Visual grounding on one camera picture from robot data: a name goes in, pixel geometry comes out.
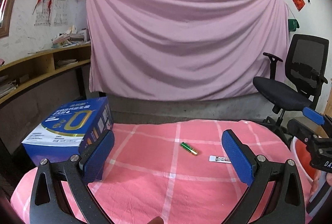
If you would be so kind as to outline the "person's right hand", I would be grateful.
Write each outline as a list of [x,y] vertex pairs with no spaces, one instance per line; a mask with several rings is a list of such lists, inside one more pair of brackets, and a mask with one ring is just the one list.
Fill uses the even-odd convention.
[[[313,194],[317,191],[317,189],[319,188],[319,179],[321,177],[321,171],[320,170],[317,170],[316,173],[315,173],[315,176],[314,176],[314,180],[313,180],[313,183],[312,183],[312,186],[311,186],[311,191],[310,191],[310,194],[311,196],[313,196]],[[331,173],[328,173],[326,175],[326,182],[332,186],[332,174]]]

